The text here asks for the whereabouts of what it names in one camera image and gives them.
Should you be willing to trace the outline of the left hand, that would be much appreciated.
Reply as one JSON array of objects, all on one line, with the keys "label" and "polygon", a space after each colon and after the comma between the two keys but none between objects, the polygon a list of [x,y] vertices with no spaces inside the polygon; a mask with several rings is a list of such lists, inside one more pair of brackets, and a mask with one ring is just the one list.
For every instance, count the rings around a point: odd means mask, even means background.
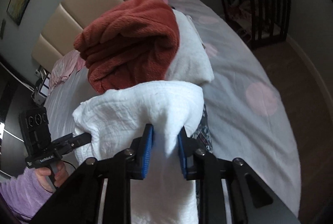
[{"label": "left hand", "polygon": [[59,161],[56,165],[57,172],[54,173],[54,183],[48,180],[52,170],[47,167],[38,168],[34,171],[40,185],[48,192],[54,192],[56,187],[60,187],[69,177],[66,165],[63,161]]}]

